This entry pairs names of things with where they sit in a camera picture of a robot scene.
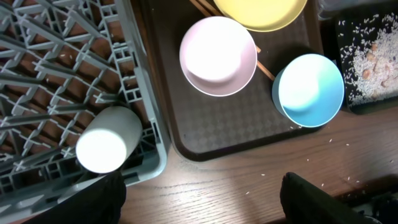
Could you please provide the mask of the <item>blue bowl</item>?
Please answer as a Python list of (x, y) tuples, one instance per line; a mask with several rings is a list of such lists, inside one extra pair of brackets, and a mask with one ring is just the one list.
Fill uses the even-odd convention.
[(320, 54), (293, 59), (275, 77), (272, 100), (278, 112), (305, 128), (327, 124), (339, 112), (345, 85), (338, 67)]

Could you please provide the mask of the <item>white green cup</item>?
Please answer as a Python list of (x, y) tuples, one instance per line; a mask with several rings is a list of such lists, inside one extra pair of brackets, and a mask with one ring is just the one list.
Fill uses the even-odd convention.
[(122, 106), (108, 107), (79, 137), (75, 147), (77, 159), (91, 172), (112, 172), (134, 152), (142, 131), (142, 123), (132, 110)]

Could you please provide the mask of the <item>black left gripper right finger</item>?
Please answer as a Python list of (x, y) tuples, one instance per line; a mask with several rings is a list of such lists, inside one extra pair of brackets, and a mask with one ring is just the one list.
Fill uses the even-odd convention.
[(378, 224), (354, 211), (301, 176), (288, 172), (282, 179), (280, 203), (290, 224)]

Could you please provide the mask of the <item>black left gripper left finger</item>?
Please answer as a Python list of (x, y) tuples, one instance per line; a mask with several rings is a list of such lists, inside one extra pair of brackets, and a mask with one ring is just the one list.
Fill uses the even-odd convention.
[(120, 172), (112, 172), (57, 206), (29, 220), (30, 224), (115, 224), (126, 201)]

